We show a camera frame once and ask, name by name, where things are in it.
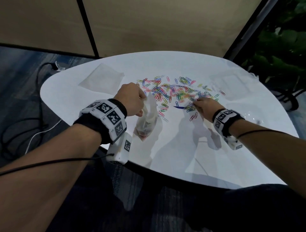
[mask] white cable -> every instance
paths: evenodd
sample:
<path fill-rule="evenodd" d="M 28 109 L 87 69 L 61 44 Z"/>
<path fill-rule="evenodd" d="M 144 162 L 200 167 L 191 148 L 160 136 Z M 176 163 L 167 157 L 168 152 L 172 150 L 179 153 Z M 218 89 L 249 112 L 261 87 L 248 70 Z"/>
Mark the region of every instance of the white cable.
<path fill-rule="evenodd" d="M 40 133 L 48 132 L 49 130 L 52 130 L 52 129 L 55 128 L 55 127 L 57 126 L 57 124 L 59 124 L 61 121 L 62 121 L 62 120 L 59 120 L 59 121 L 58 121 L 54 126 L 52 126 L 50 129 L 45 130 L 45 131 L 38 132 L 38 133 L 36 133 L 35 135 L 33 135 L 33 137 L 31 138 L 31 140 L 30 140 L 30 142 L 29 142 L 29 145 L 28 145 L 27 149 L 25 150 L 25 153 L 24 153 L 24 154 L 27 154 L 27 153 L 28 153 L 28 150 L 29 150 L 30 144 L 31 144 L 31 142 L 32 142 L 32 139 L 33 139 L 36 135 L 38 135 L 38 134 L 40 134 Z"/>

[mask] beige wall panel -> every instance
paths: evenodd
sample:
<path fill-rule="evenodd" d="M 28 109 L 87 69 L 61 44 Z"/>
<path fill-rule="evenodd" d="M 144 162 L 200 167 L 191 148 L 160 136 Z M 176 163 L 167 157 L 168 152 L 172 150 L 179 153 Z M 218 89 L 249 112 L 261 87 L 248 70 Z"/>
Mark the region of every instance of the beige wall panel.
<path fill-rule="evenodd" d="M 100 56 L 189 51 L 223 57 L 261 0 L 83 0 Z"/>
<path fill-rule="evenodd" d="M 76 0 L 1 0 L 0 43 L 94 55 Z"/>

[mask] forearm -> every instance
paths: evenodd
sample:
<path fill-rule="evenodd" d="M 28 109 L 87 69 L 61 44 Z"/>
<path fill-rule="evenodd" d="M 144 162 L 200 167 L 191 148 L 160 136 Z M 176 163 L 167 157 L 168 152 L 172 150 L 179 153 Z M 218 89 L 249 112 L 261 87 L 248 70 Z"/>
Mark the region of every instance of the forearm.
<path fill-rule="evenodd" d="M 55 159 L 89 158 L 100 143 L 98 132 L 75 124 L 0 171 Z M 0 231 L 45 231 L 86 164 L 56 163 L 1 176 Z"/>
<path fill-rule="evenodd" d="M 230 126 L 234 137 L 267 129 L 246 120 Z M 306 198 L 306 141 L 278 132 L 256 132 L 242 136 L 239 141 L 288 186 Z"/>

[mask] black cable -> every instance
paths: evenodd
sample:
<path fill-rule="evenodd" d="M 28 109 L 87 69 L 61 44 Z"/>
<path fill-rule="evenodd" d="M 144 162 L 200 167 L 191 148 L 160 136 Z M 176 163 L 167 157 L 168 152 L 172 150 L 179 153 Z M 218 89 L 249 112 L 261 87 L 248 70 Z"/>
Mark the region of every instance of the black cable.
<path fill-rule="evenodd" d="M 33 130 L 39 130 L 39 132 L 42 132 L 44 131 L 49 125 L 48 124 L 44 124 L 44 121 L 43 121 L 43 102 L 42 102 L 42 99 L 40 97 L 40 84 L 39 84 L 39 73 L 40 71 L 42 70 L 42 68 L 46 65 L 51 65 L 52 68 L 54 70 L 58 70 L 57 66 L 55 63 L 44 63 L 42 64 L 38 70 L 37 70 L 37 74 L 36 74 L 36 80 L 35 80 L 35 92 L 39 98 L 39 101 L 38 101 L 38 107 L 39 107 L 39 116 L 38 118 L 24 118 L 24 119 L 21 119 L 21 120 L 18 120 L 10 125 L 8 125 L 7 127 L 4 128 L 4 130 L 1 132 L 1 135 L 0 135 L 0 143 L 1 143 L 1 146 L 2 146 L 2 149 L 1 149 L 1 152 L 0 152 L 0 155 L 5 158 L 6 160 L 15 160 L 19 157 L 19 148 L 21 147 L 22 144 L 24 144 L 26 141 L 28 141 L 29 138 L 31 138 L 34 134 L 31 134 L 30 136 L 28 136 L 26 139 L 24 139 L 23 141 L 20 142 L 20 144 L 18 145 L 17 149 L 15 150 L 15 152 L 11 152 L 8 147 L 10 145 L 10 143 L 16 139 L 17 137 L 25 134 L 25 133 L 28 133 L 30 131 L 33 131 Z M 37 127 L 34 127 L 34 128 L 31 128 L 31 129 L 28 129 L 28 130 L 25 130 L 23 132 L 20 132 L 18 133 L 17 135 L 14 135 L 13 137 L 9 138 L 6 142 L 4 141 L 4 134 L 6 133 L 6 131 L 8 130 L 8 128 L 10 128 L 11 126 L 19 123 L 19 122 L 22 122 L 22 121 L 28 121 L 28 120 L 38 120 L 38 126 Z M 36 146 L 39 146 L 42 141 L 43 141 L 43 136 L 45 135 L 45 133 L 41 133 L 39 134 L 39 141 L 38 141 L 38 144 Z"/>
<path fill-rule="evenodd" d="M 285 132 L 278 131 L 278 130 L 268 130 L 268 129 L 266 129 L 266 130 L 251 130 L 251 131 L 248 131 L 248 132 L 245 132 L 245 133 L 239 135 L 236 139 L 238 140 L 238 139 L 240 139 L 244 135 L 252 134 L 252 133 L 255 133 L 255 132 L 261 132 L 261 131 L 270 131 L 270 132 L 278 132 L 278 133 L 282 133 L 282 134 L 287 134 Z"/>
<path fill-rule="evenodd" d="M 4 176 L 13 172 L 17 172 L 17 171 L 21 171 L 24 169 L 28 169 L 28 168 L 33 168 L 33 167 L 38 167 L 38 166 L 43 166 L 43 165 L 47 165 L 47 164 L 52 164 L 52 163 L 61 163 L 61 162 L 70 162 L 70 161 L 83 161 L 83 160 L 95 160 L 95 159 L 102 159 L 105 158 L 107 156 L 110 156 L 113 154 L 109 154 L 109 155 L 103 155 L 103 156 L 98 156 L 98 157 L 92 157 L 92 158 L 68 158 L 68 159 L 56 159 L 56 160 L 50 160 L 50 161 L 45 161 L 45 162 L 40 162 L 40 163 L 34 163 L 34 164 L 29 164 L 29 165 L 25 165 L 25 166 L 21 166 L 21 167 L 16 167 L 10 170 L 6 170 L 3 172 L 0 172 L 0 176 Z"/>

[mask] hand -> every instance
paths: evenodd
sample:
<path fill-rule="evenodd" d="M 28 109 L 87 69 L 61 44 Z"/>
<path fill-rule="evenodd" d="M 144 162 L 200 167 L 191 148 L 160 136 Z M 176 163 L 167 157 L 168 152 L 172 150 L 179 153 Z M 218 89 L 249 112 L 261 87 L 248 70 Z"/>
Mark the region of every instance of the hand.
<path fill-rule="evenodd" d="M 225 109 L 225 107 L 219 102 L 206 97 L 198 98 L 196 101 L 193 102 L 193 104 L 195 105 L 199 113 L 211 123 L 213 122 L 212 117 L 214 116 L 216 111 L 220 109 Z"/>
<path fill-rule="evenodd" d="M 142 116 L 144 99 L 146 95 L 135 83 L 123 84 L 114 96 L 114 99 L 120 101 L 126 108 L 128 116 Z"/>

